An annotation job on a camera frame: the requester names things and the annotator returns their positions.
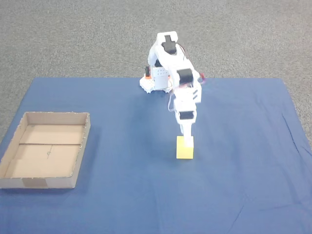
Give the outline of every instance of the white robotic arm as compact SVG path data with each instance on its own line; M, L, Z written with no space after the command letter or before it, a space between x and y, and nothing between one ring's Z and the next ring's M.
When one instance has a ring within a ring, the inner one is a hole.
M185 51L177 40L176 32L158 33L140 85L147 93L171 91L170 100L175 95L173 111L184 136L184 147L193 148L191 126L197 117L196 103L201 102L201 84L198 81L201 76L185 57Z

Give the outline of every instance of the yellow block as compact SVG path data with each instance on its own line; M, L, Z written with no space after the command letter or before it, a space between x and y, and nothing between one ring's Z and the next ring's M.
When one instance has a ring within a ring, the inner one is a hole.
M194 147L185 147L184 137L176 137L176 158L178 159L193 159Z

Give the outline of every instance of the cardboard box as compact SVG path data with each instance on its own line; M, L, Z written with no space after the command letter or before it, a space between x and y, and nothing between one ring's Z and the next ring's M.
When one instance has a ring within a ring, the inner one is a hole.
M89 113L26 112L0 162L0 188L74 188Z

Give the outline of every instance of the blue tablecloth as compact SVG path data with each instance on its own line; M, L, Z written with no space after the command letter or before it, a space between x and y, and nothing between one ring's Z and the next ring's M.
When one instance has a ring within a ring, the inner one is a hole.
M312 233L312 152L279 79L209 79L193 125L194 159L168 94L136 78L36 78L26 111L89 112L74 189L0 190L0 233Z

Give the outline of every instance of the cable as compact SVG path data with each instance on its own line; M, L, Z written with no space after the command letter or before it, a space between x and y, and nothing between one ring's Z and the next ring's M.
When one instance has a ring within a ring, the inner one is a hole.
M182 45L180 45L179 43L177 43L177 44L180 46L181 50L183 51L183 54L184 54L183 60L184 60L184 59L185 59L185 49L184 49L184 47L183 47Z
M171 80L170 80L170 79L169 79L169 82L170 82L170 85L171 85L169 88L171 88L173 85L172 85L172 82L171 82Z
M170 92L170 95L169 95L169 101L168 101L168 111L170 111L170 112L173 112L173 111L175 111L175 109L173 108L173 109L170 109L170 104L171 104L171 97L173 96L173 92Z

